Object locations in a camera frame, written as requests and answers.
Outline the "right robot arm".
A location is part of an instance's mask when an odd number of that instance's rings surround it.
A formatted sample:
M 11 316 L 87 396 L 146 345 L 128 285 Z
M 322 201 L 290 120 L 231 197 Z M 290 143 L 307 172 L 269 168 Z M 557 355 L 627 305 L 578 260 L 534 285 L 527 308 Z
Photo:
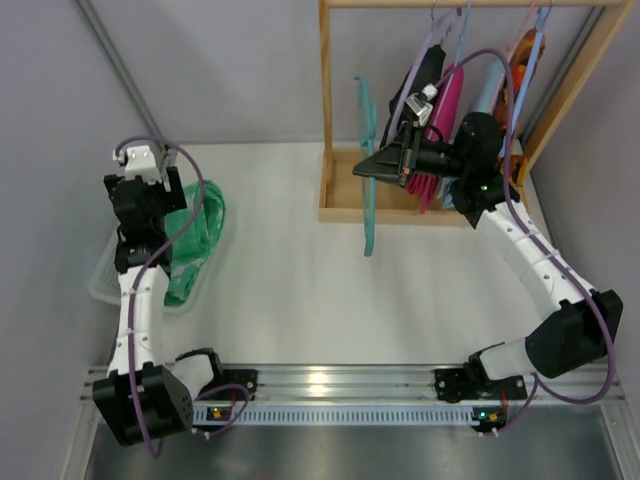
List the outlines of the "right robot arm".
M 429 140 L 422 127 L 406 123 L 387 145 L 362 158 L 353 173 L 399 187 L 418 174 L 452 178 L 455 209 L 496 249 L 532 299 L 539 325 L 521 339 L 470 355 L 464 368 L 471 385 L 491 391 L 521 375 L 541 383 L 605 358 L 605 382 L 584 400 L 594 403 L 615 377 L 613 341 L 622 300 L 576 274 L 535 227 L 497 166 L 502 145 L 502 130 L 486 113 L 466 115 L 451 143 Z

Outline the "teal hanger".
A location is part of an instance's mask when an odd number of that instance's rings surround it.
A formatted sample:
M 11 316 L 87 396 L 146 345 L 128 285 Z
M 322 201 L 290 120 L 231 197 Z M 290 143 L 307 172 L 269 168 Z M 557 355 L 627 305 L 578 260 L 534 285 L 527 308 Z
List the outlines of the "teal hanger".
M 371 97 L 369 82 L 364 76 L 354 78 L 358 87 L 359 156 L 365 160 L 375 152 L 377 133 L 377 104 Z M 361 200 L 364 227 L 364 256 L 371 257 L 375 245 L 376 181 L 361 178 Z

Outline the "green trousers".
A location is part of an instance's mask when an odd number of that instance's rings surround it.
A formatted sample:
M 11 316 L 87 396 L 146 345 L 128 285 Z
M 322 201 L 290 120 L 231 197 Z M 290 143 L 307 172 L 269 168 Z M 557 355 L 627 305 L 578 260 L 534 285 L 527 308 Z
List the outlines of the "green trousers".
M 197 217 L 172 245 L 171 276 L 164 305 L 181 307 L 190 300 L 196 281 L 210 255 L 215 251 L 226 217 L 221 189 L 211 180 L 204 181 L 204 199 Z

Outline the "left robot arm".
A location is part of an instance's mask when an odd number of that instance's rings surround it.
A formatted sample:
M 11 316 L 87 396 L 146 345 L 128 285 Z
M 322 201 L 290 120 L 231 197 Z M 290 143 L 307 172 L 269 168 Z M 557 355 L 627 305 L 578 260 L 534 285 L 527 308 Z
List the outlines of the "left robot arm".
M 120 319 L 107 376 L 93 384 L 92 399 L 122 446 L 150 445 L 189 429 L 194 400 L 222 375 L 211 348 L 188 351 L 166 365 L 161 322 L 172 247 L 164 219 L 187 207 L 177 168 L 168 168 L 167 177 L 104 179 L 119 221 L 114 265 Z

